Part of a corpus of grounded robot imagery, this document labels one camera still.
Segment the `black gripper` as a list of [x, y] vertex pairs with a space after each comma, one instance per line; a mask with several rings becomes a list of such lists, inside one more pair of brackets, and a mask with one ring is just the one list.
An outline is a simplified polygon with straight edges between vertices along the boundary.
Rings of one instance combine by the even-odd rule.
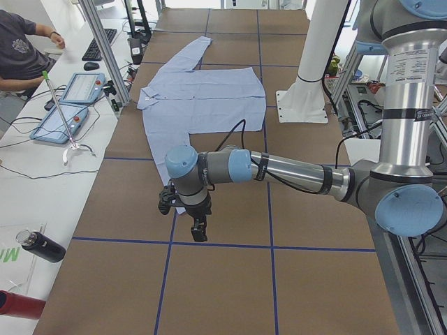
[[182, 206], [188, 215], [194, 218], [191, 235], [196, 242], [207, 241], [207, 215], [212, 214], [212, 201], [209, 193], [194, 196], [179, 195]]

